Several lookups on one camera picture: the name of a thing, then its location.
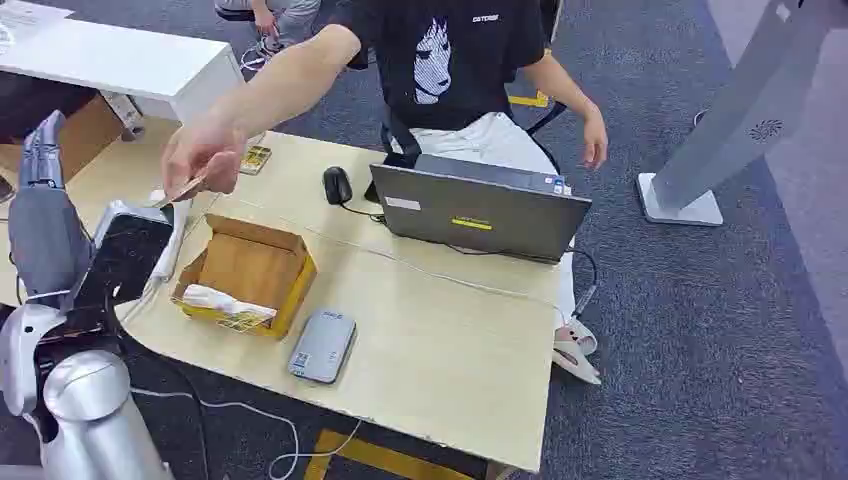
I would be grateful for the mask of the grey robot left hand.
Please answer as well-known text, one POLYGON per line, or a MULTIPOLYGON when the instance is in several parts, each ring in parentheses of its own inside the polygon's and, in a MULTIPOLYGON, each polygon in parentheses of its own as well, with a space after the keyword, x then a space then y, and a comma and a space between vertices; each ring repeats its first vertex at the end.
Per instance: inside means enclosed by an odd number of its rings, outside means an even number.
POLYGON ((11 257, 29 303, 60 308, 87 270, 93 243, 65 189, 53 111, 24 141, 18 191, 9 208, 11 257))

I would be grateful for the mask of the person's left hand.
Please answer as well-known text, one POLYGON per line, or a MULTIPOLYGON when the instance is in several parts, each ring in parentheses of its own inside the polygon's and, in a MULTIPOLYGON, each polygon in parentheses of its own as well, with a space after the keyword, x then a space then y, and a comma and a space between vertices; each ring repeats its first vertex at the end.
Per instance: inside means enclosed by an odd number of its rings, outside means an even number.
POLYGON ((599 169, 608 158, 608 135, 603 115, 593 107, 584 115, 584 165, 599 169))

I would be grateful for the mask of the person's right hand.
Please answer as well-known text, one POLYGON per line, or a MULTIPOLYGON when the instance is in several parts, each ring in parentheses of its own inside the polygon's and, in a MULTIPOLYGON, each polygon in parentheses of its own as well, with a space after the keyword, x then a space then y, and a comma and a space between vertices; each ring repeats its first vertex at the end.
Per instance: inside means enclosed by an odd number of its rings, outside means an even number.
POLYGON ((246 137, 239 130, 184 125, 173 134, 162 154, 166 195, 181 200, 203 191, 232 193, 245 151, 246 137))

